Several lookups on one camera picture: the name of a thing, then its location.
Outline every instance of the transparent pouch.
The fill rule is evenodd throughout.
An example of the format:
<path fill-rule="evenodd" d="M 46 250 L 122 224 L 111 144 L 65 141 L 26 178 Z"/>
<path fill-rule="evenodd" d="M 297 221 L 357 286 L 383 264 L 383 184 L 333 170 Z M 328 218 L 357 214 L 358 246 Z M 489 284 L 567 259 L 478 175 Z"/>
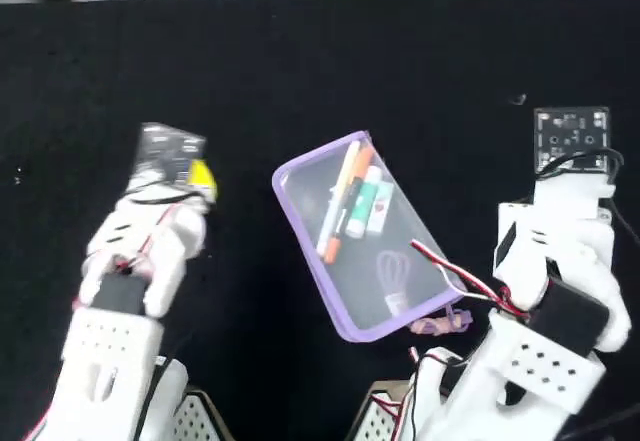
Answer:
<path fill-rule="evenodd" d="M 375 341 L 460 298 L 410 246 L 415 238 L 442 255 L 368 133 L 289 161 L 272 182 L 345 340 Z"/>

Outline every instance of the glue stick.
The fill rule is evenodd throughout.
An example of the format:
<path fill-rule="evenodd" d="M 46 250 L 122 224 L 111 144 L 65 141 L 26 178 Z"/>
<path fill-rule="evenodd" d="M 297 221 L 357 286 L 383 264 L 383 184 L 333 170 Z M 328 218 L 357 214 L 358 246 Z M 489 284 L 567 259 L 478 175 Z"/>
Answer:
<path fill-rule="evenodd" d="M 369 213 L 371 212 L 371 207 L 376 198 L 378 185 L 381 180 L 382 170 L 377 166 L 369 166 L 367 175 L 364 178 L 364 183 L 362 183 L 362 187 L 360 188 L 358 199 L 347 223 L 347 229 L 345 230 L 347 236 L 355 239 L 360 239 L 364 236 Z"/>

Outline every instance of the yellow object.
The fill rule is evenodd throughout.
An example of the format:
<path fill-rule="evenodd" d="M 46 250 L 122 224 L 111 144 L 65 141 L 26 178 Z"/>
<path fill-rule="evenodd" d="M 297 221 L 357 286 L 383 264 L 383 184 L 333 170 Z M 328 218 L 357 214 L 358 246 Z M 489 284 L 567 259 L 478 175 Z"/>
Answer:
<path fill-rule="evenodd" d="M 207 164 L 201 159 L 194 159 L 191 161 L 188 183 L 191 186 L 206 190 L 211 196 L 210 202 L 215 202 L 218 197 L 218 186 L 216 184 L 216 180 Z"/>

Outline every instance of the pen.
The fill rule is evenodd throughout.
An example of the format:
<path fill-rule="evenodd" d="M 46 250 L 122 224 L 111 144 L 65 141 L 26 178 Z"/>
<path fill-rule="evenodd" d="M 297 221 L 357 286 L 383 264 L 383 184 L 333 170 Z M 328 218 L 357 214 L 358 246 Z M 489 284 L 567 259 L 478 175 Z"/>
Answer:
<path fill-rule="evenodd" d="M 331 232 L 335 226 L 336 219 L 338 218 L 338 212 L 340 210 L 340 203 L 342 202 L 344 192 L 349 183 L 351 173 L 353 172 L 354 163 L 358 157 L 358 150 L 360 149 L 360 141 L 352 141 L 347 148 L 347 153 L 344 156 L 342 162 L 342 168 L 338 174 L 338 180 L 333 188 L 333 195 L 331 201 L 329 201 L 329 209 L 324 216 L 322 227 L 320 228 L 320 236 L 318 236 L 318 244 L 316 245 L 316 252 L 320 256 L 324 256 L 331 237 Z"/>
<path fill-rule="evenodd" d="M 373 154 L 373 147 L 365 146 L 358 153 L 358 157 L 355 160 L 353 171 L 350 175 L 351 184 L 349 185 L 349 189 L 347 191 L 344 204 L 342 205 L 342 209 L 338 214 L 338 221 L 336 223 L 335 229 L 333 230 L 333 236 L 329 240 L 325 252 L 324 262 L 327 264 L 333 264 L 336 260 L 336 256 L 338 255 L 338 251 L 340 250 L 340 245 L 342 244 L 341 238 L 344 235 L 347 221 L 349 221 L 349 215 L 355 207 L 356 201 L 358 200 L 360 188 L 364 183 L 364 178 L 367 174 L 367 170 L 369 169 L 369 164 L 371 163 Z"/>

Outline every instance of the purple zipper trim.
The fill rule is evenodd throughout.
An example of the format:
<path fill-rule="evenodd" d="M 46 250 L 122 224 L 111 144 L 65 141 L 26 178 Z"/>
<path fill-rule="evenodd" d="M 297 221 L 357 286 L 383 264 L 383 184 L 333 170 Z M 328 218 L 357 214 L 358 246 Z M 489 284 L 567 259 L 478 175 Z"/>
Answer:
<path fill-rule="evenodd" d="M 309 237 L 307 229 L 300 217 L 297 215 L 295 207 L 290 203 L 286 193 L 282 189 L 282 184 L 283 180 L 286 180 L 288 173 L 292 170 L 309 164 L 312 161 L 315 162 L 319 159 L 326 158 L 331 155 L 332 151 L 336 148 L 344 146 L 347 143 L 351 143 L 352 141 L 360 141 L 362 139 L 368 140 L 373 146 L 369 133 L 366 131 L 358 131 L 292 159 L 276 169 L 273 173 L 273 177 L 271 178 L 273 190 L 276 193 L 285 216 L 289 220 L 289 223 L 298 238 L 298 242 L 302 247 L 305 259 L 311 268 L 311 274 L 313 275 L 314 281 L 320 291 L 320 296 L 329 311 L 329 316 L 331 317 L 338 334 L 343 339 L 353 342 L 371 342 L 380 339 L 398 329 L 403 328 L 404 326 L 407 326 L 418 318 L 424 317 L 427 314 L 443 308 L 447 304 L 455 303 L 461 298 L 457 292 L 447 288 L 439 295 L 434 296 L 418 306 L 407 310 L 401 315 L 390 318 L 373 328 L 360 329 L 353 323 L 347 307 L 342 302 L 342 298 L 335 288 L 329 273 L 325 269 L 320 257 L 316 254 L 315 246 Z"/>

